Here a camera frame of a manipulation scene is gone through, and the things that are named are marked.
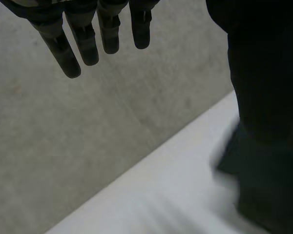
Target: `gloved hand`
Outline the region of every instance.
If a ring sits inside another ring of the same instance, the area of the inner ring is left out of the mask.
[[[159,0],[0,0],[15,15],[28,19],[36,28],[54,58],[69,78],[81,74],[80,66],[63,31],[63,12],[73,32],[78,49],[86,65],[99,61],[95,32],[91,21],[98,13],[104,51],[115,54],[119,50],[118,15],[129,1],[132,34],[138,49],[150,42],[151,10]]]

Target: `concrete wall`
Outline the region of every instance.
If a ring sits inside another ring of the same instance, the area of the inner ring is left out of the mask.
[[[151,45],[68,79],[35,29],[0,4],[0,234],[42,234],[232,88],[227,39],[203,0],[162,0]]]

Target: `white floor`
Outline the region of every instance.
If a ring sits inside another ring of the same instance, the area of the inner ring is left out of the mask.
[[[211,165],[237,121],[234,93],[47,234],[259,234],[234,211],[233,182]]]

